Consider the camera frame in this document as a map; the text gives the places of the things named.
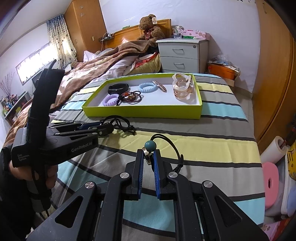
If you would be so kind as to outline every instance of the paper towel roll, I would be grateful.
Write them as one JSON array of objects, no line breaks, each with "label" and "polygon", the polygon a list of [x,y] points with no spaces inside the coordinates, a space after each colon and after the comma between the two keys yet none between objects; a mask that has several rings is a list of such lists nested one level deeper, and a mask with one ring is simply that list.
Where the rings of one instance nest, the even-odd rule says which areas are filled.
[{"label": "paper towel roll", "polygon": [[279,148],[281,143],[284,140],[276,136],[270,145],[265,149],[265,151],[261,154],[260,159],[261,163],[271,162],[273,164],[277,163],[287,152],[287,146],[284,146],[282,149]]}]

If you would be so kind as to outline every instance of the human hand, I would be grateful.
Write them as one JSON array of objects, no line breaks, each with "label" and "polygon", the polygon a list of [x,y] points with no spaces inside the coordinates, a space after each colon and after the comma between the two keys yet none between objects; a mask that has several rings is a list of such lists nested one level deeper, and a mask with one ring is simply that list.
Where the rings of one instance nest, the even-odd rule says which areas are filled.
[{"label": "human hand", "polygon": [[[52,189],[55,186],[55,183],[57,181],[57,171],[58,166],[50,166],[47,170],[47,179],[46,179],[46,186],[48,189]],[[32,181],[32,172],[31,167],[25,166],[25,167],[13,167],[12,162],[9,162],[9,170],[10,173],[17,179],[20,180],[26,180],[26,181]],[[37,172],[35,172],[35,178],[36,180],[39,179],[39,175]]]}]

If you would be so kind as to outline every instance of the black watch band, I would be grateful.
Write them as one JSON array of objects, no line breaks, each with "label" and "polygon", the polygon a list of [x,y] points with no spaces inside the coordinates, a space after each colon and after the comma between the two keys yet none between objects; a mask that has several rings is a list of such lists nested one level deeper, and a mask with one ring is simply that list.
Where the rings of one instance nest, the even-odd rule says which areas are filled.
[{"label": "black watch band", "polygon": [[108,88],[108,94],[123,94],[124,92],[128,91],[128,84],[120,83],[120,84],[115,84],[111,85]]}]

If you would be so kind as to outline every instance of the orange basket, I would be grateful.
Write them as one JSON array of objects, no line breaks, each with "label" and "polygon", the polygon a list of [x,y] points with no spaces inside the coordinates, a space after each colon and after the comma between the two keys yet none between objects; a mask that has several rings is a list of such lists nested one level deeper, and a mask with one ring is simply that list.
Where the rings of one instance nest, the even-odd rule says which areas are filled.
[{"label": "orange basket", "polygon": [[220,64],[209,64],[208,70],[209,74],[214,74],[222,78],[234,80],[236,77],[234,70]]}]

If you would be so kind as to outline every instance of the wooden wardrobe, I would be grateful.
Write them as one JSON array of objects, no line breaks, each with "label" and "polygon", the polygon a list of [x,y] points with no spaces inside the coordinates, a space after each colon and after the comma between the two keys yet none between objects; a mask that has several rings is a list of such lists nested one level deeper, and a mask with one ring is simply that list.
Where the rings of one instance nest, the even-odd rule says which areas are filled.
[{"label": "wooden wardrobe", "polygon": [[253,89],[254,136],[262,153],[275,136],[285,139],[296,112],[295,41],[276,11],[256,0],[260,58]]},{"label": "wooden wardrobe", "polygon": [[79,62],[83,62],[85,50],[92,53],[101,50],[99,39],[106,33],[106,26],[99,0],[73,0],[65,20]]}]

